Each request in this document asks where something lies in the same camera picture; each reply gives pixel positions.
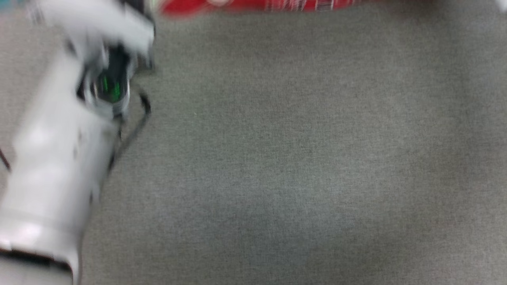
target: gray cloth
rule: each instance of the gray cloth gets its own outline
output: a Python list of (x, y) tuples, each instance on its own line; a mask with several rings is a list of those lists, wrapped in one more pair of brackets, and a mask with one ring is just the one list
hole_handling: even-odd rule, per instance
[[(61, 39), (0, 21), (12, 156)], [(84, 284), (507, 283), (493, 0), (157, 24), (158, 70), (136, 78), (153, 116), (104, 185)]]

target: red bag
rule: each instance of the red bag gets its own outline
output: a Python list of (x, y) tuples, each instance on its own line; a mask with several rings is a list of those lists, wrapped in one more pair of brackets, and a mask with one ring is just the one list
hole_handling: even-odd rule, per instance
[(190, 15), (215, 9), (229, 11), (329, 11), (345, 8), (362, 0), (162, 0), (166, 15)]

